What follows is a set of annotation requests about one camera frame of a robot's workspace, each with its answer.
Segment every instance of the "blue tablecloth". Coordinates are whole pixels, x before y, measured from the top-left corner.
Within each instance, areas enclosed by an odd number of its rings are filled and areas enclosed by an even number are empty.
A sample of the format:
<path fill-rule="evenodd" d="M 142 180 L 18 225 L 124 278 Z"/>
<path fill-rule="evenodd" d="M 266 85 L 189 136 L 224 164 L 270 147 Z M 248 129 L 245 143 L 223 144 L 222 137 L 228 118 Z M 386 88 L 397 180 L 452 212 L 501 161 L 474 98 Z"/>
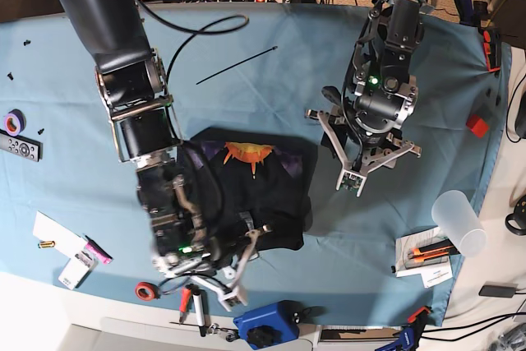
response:
<path fill-rule="evenodd" d="M 318 144 L 321 128 L 303 114 L 330 109 L 321 87 L 341 86 L 367 10 L 207 4 L 177 5 L 161 14 L 198 28 L 240 11 L 251 18 L 247 28 L 196 38 L 174 66 L 170 90 L 185 137 L 223 127 Z M 425 39 L 411 64 L 420 96 L 404 124 L 404 136 L 422 147 L 422 158 L 407 155 L 396 169 L 374 172 L 356 198 L 335 191 L 339 163 L 320 149 L 305 246 L 263 252 L 251 262 L 243 280 L 250 305 L 230 316 L 290 299 L 321 307 L 312 319 L 322 324 L 400 325 L 423 304 L 441 323 L 453 280 L 424 289 L 417 276 L 395 278 L 395 239 L 431 227 L 431 205 L 443 191 L 465 192 L 480 210 L 503 131 L 511 54 L 503 48 L 503 70 L 495 77 L 486 71 L 475 29 L 434 17 L 424 21 Z M 186 38 L 148 17 L 145 28 L 165 63 Z M 27 39 L 31 44 L 24 46 Z M 278 50 L 195 85 L 275 45 Z M 76 292 L 141 303 L 136 283 L 161 277 L 150 262 L 149 219 L 136 200 L 134 167 L 117 160 L 93 66 L 65 16 L 0 25 L 0 113 L 20 109 L 27 118 L 23 135 L 44 145 L 38 163 L 0 152 L 0 270 L 58 283 L 66 258 L 36 247 L 31 230 L 39 210 L 114 257 Z M 491 127 L 481 139 L 465 127 L 472 110 L 483 111 Z M 452 263 L 457 274 L 460 259 Z M 211 313 L 226 314 L 213 295 L 208 299 Z M 178 295 L 150 305 L 175 309 Z"/>

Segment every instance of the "purple tape roll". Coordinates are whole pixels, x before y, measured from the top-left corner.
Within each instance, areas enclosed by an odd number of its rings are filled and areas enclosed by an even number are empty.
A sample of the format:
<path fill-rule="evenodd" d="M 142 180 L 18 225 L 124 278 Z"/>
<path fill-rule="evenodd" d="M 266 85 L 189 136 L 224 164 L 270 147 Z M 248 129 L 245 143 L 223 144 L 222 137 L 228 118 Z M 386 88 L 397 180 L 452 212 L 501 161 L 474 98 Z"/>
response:
<path fill-rule="evenodd" d="M 25 128 L 24 114 L 14 109 L 3 118 L 3 126 L 9 136 L 18 136 Z"/>

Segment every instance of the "white remote control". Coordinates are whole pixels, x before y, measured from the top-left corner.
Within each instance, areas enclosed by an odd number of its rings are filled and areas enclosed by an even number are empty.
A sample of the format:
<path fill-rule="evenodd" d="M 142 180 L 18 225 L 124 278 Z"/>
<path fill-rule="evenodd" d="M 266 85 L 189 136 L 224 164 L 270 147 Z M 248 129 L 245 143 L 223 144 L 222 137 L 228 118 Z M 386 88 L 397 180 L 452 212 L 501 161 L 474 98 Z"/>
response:
<path fill-rule="evenodd" d="M 0 130 L 0 150 L 11 152 L 35 162 L 40 159 L 40 143 L 25 137 L 9 136 L 2 130 Z"/>

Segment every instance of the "clear plastic cup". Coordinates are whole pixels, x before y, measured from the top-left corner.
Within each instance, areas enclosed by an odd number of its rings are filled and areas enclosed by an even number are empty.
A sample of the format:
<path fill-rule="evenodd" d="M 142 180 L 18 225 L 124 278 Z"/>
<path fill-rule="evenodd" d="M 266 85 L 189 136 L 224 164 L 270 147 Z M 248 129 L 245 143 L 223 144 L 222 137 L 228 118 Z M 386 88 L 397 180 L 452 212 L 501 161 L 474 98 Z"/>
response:
<path fill-rule="evenodd" d="M 462 255 L 476 256 L 486 246 L 486 231 L 461 191 L 438 196 L 431 217 Z"/>

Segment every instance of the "red block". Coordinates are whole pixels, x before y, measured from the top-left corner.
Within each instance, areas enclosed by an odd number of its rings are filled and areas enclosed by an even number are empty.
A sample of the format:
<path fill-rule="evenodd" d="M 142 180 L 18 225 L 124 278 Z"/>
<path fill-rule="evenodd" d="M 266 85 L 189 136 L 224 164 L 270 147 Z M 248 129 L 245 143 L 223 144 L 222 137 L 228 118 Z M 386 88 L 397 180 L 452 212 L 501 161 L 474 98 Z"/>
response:
<path fill-rule="evenodd" d="M 482 118 L 480 118 L 477 114 L 473 114 L 469 117 L 468 121 L 466 122 L 466 127 L 469 128 L 471 132 L 476 137 L 484 137 L 488 129 L 490 128 L 487 123 L 484 122 Z"/>

